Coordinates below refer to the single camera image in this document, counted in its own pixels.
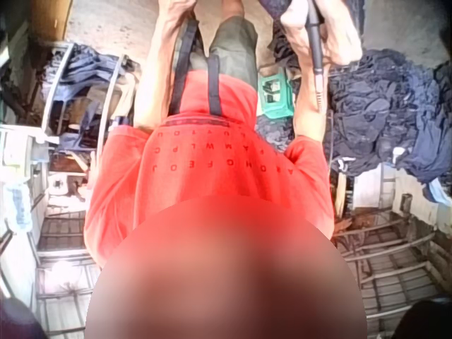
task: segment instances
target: green plastic crate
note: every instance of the green plastic crate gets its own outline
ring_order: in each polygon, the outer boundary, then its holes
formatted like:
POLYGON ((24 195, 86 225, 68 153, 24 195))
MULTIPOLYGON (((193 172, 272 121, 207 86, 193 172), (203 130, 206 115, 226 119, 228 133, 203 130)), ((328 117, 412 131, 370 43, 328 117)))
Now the green plastic crate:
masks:
POLYGON ((269 119, 293 117, 292 86, 282 67, 274 76, 259 76, 258 86, 262 111, 269 119))

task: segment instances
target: black suspender strap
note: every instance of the black suspender strap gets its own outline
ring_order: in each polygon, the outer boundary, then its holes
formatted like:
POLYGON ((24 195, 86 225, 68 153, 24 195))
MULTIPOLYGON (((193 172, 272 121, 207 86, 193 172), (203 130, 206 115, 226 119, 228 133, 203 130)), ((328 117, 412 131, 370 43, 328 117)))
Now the black suspender strap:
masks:
POLYGON ((171 103, 169 104, 169 115, 180 112, 182 95, 184 94, 186 75, 189 72, 190 53, 198 31, 198 21, 190 20, 187 24, 186 32, 182 38, 179 59, 177 60, 176 71, 174 72, 174 88, 172 90, 171 103))
POLYGON ((208 67, 208 90, 210 114, 221 115, 220 104, 220 58, 216 54, 211 54, 207 59, 208 67))

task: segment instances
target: floor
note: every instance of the floor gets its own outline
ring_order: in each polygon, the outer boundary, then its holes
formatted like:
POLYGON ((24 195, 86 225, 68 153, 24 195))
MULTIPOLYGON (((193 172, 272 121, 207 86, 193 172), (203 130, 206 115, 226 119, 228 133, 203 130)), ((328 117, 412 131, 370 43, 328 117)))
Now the floor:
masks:
MULTIPOLYGON (((246 18, 258 32, 258 65, 272 61, 267 46, 272 20, 257 0, 244 0, 246 18)), ((89 44, 100 52, 126 53, 142 63, 157 20, 157 0, 77 0, 73 2, 66 39, 89 44)), ((220 24, 221 0, 199 0, 195 9, 206 47, 220 24)))
POLYGON ((448 61, 447 1, 366 0, 364 46, 395 49, 416 64, 429 67, 448 61))

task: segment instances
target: wooden plank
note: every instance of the wooden plank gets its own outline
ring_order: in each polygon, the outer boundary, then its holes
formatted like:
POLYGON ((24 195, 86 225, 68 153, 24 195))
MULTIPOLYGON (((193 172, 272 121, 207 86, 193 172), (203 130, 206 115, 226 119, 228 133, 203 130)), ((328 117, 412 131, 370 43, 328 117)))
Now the wooden plank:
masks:
POLYGON ((336 199, 334 203, 336 216, 341 219, 345 207, 345 192, 347 191, 347 177, 343 173, 339 173, 338 187, 336 188, 336 199))
POLYGON ((32 0, 32 33, 43 40, 63 40, 72 0, 32 0))

